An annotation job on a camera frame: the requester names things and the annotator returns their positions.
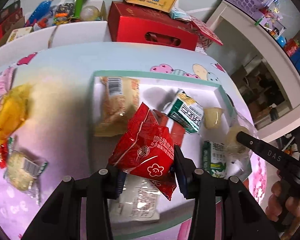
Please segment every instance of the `transparent ball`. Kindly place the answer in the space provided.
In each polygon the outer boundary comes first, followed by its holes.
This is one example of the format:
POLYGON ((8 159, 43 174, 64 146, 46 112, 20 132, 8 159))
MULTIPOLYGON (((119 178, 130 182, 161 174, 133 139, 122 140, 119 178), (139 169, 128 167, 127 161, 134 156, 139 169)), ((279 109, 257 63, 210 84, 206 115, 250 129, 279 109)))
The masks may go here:
POLYGON ((80 18, 83 21, 95 21, 100 16, 100 11, 93 5, 86 6, 80 13, 80 18))

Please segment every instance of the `blue plastic bottle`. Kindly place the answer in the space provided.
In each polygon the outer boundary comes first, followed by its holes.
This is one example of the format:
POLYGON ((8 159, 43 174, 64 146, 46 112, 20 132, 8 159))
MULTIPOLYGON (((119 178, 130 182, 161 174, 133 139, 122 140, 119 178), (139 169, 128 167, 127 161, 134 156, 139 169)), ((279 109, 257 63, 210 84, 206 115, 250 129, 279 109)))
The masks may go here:
POLYGON ((34 23, 39 21, 43 16, 45 16, 49 12, 49 8, 51 6, 52 1, 53 0, 45 0, 41 2, 34 10, 34 12, 31 14, 25 26, 26 27, 32 26, 34 23))

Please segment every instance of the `table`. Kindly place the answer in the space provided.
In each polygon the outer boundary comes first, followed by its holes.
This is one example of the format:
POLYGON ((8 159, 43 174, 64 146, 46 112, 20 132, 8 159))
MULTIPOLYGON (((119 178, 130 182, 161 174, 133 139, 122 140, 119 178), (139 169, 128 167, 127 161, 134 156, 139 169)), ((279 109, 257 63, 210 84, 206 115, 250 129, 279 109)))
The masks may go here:
POLYGON ((206 24, 215 30, 222 20, 237 28, 263 55, 290 109, 258 130, 259 138, 271 142, 300 126, 300 76, 287 54, 263 27, 255 26, 255 20, 224 0, 206 24))
MULTIPOLYGON (((16 150, 28 151, 49 162, 40 179, 43 202, 63 176, 80 179, 90 175, 87 105, 95 70, 142 70, 199 78, 205 68, 208 77, 217 77, 236 109, 252 123, 248 107, 223 68, 213 58, 185 49, 120 42, 84 43, 44 50, 12 65, 17 67, 13 86, 35 84, 30 117, 15 133, 16 150)), ((253 155, 251 166, 250 192, 260 201, 265 189, 265 163, 253 155)), ((7 184, 2 174, 0 170, 0 226, 11 240, 17 240, 39 206, 7 184)), ((163 226, 116 239, 153 234, 185 219, 170 218, 163 226)), ((81 236, 85 239, 84 230, 81 236)))

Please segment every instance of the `pink snack package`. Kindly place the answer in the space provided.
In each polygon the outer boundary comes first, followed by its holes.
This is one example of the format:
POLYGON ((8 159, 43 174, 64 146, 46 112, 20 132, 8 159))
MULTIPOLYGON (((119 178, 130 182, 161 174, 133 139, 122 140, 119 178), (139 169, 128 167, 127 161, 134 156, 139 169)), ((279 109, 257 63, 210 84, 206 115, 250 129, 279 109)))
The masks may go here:
POLYGON ((6 70, 0 72, 0 96, 10 90, 14 70, 15 67, 8 67, 6 70))

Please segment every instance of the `tray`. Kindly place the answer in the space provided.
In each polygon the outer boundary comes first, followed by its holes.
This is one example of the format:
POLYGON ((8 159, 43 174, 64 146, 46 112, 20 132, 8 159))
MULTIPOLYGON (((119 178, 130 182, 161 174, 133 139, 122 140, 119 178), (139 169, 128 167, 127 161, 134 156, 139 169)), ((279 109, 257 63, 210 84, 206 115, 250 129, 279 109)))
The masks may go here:
MULTIPOLYGON (((92 124, 96 124, 101 118, 101 107, 105 86, 100 82, 100 76, 107 77, 133 77, 140 80, 139 96, 140 103, 144 102, 150 109, 162 111, 165 104, 172 101, 178 88, 185 90, 187 95, 193 97, 203 108, 221 107, 224 114, 221 117, 221 125, 218 129, 207 130, 203 126, 199 134, 186 133, 183 139, 181 150, 185 157, 191 158, 197 167, 200 167, 201 146, 204 140, 224 143, 225 135, 229 130, 235 116, 231 102, 222 86, 213 82, 198 80, 184 76, 177 76, 164 73, 143 72, 143 71, 96 71, 91 80, 92 124)), ((93 126, 90 126, 90 134, 93 134, 93 126)), ((104 168, 109 156, 115 148, 120 136, 110 138, 90 138, 90 167, 91 172, 104 168)), ((235 165, 229 165, 227 175, 236 175, 244 181, 251 173, 250 163, 247 163, 245 173, 235 165)), ((112 224, 112 231, 116 239, 131 239, 147 236, 172 226, 175 226, 192 216, 194 200, 186 200, 177 187, 168 201, 165 196, 160 195, 157 203, 157 211, 160 213, 160 220, 155 223, 144 223, 131 221, 127 223, 112 224)))

